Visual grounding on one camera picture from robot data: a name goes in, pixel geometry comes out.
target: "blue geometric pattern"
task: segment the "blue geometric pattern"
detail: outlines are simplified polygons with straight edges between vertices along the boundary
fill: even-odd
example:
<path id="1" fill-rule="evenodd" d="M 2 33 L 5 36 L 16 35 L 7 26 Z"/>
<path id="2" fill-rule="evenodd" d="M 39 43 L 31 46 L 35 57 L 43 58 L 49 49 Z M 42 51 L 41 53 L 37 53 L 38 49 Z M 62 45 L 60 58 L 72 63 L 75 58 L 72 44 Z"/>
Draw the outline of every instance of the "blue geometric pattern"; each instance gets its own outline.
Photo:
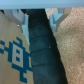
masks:
<path id="1" fill-rule="evenodd" d="M 29 67 L 29 57 L 31 57 L 31 55 L 28 52 L 26 52 L 25 48 L 22 46 L 22 40 L 18 37 L 16 37 L 16 39 L 20 42 L 20 44 L 18 44 L 15 41 L 13 41 L 13 43 L 9 42 L 9 48 L 5 47 L 5 42 L 2 40 L 0 41 L 0 44 L 2 44 L 4 46 L 4 50 L 8 52 L 8 61 L 11 63 L 12 63 L 13 44 L 23 49 L 23 68 L 13 63 L 12 63 L 12 68 L 19 70 L 20 71 L 20 81 L 27 83 L 27 78 L 24 78 L 23 73 L 27 73 L 27 70 L 33 71 L 32 68 Z M 0 53 L 4 54 L 4 50 L 0 48 Z"/>

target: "beige carpet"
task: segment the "beige carpet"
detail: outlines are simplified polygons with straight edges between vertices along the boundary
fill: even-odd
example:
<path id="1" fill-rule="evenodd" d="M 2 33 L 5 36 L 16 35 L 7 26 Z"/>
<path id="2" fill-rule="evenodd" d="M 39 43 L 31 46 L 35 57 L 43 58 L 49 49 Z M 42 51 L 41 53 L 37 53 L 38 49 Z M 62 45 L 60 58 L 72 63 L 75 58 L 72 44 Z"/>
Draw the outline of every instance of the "beige carpet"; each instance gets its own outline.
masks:
<path id="1" fill-rule="evenodd" d="M 68 84 L 84 84 L 84 8 L 73 8 L 55 37 Z"/>

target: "floor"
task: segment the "floor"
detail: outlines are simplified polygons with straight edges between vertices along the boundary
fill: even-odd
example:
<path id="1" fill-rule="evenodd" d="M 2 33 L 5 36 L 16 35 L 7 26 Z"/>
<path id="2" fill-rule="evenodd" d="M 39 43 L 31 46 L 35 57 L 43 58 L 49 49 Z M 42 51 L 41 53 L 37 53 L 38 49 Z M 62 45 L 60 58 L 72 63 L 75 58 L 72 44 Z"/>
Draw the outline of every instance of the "floor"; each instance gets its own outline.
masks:
<path id="1" fill-rule="evenodd" d="M 72 8 L 54 36 L 68 84 L 84 84 L 84 8 Z"/>

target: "black fabric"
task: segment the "black fabric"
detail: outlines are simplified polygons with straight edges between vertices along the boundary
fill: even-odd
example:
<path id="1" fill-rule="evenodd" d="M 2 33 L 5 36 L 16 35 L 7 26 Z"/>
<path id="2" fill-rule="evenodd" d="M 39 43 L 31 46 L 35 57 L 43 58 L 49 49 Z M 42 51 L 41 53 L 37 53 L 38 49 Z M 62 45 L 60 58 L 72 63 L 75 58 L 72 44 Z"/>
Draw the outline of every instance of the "black fabric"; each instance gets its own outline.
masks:
<path id="1" fill-rule="evenodd" d="M 45 10 L 35 9 L 28 15 L 34 84 L 68 84 Z"/>

